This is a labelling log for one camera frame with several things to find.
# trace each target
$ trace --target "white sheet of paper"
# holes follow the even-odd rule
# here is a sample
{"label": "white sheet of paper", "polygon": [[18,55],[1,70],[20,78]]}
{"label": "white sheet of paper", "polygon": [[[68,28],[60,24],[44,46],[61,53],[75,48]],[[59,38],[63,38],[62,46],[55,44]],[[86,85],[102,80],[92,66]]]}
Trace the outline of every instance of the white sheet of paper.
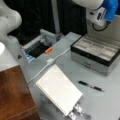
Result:
{"label": "white sheet of paper", "polygon": [[65,116],[68,116],[82,96],[57,65],[53,65],[36,85]]}

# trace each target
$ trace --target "black cable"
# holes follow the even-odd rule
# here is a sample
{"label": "black cable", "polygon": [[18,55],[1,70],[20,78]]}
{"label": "black cable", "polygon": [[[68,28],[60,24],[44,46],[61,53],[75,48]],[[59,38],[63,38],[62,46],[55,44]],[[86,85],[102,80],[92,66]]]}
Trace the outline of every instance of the black cable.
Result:
{"label": "black cable", "polygon": [[92,27],[93,27],[93,29],[94,29],[95,31],[97,31],[97,32],[102,32],[102,31],[104,31],[104,30],[106,30],[106,29],[108,28],[108,26],[110,25],[110,23],[111,23],[110,21],[107,21],[105,27],[102,28],[102,29],[96,29],[94,23],[92,24]]}

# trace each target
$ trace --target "wooden table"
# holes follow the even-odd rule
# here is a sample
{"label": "wooden table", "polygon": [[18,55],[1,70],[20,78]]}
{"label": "wooden table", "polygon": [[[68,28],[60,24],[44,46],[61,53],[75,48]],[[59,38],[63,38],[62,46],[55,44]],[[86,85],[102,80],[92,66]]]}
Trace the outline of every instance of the wooden table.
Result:
{"label": "wooden table", "polygon": [[19,66],[0,72],[0,120],[40,120]]}

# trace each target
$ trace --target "pen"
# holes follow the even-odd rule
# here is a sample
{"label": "pen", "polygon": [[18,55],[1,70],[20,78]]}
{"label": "pen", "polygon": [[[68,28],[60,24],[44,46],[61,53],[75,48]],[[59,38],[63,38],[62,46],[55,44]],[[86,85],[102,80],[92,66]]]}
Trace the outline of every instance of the pen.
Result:
{"label": "pen", "polygon": [[87,87],[90,87],[92,89],[95,89],[95,90],[98,90],[98,91],[101,91],[101,92],[105,92],[103,89],[99,88],[99,87],[96,87],[96,86],[93,86],[93,85],[90,85],[88,83],[85,83],[83,81],[79,81],[80,84],[84,85],[84,86],[87,86]]}

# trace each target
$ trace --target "open box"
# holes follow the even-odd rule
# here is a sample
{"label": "open box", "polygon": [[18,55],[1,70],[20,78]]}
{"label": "open box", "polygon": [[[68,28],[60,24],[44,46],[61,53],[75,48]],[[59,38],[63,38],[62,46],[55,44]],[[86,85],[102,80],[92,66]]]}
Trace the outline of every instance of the open box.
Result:
{"label": "open box", "polygon": [[119,24],[120,17],[116,16],[105,31],[97,32],[88,22],[88,33],[71,45],[72,59],[108,75],[120,61]]}

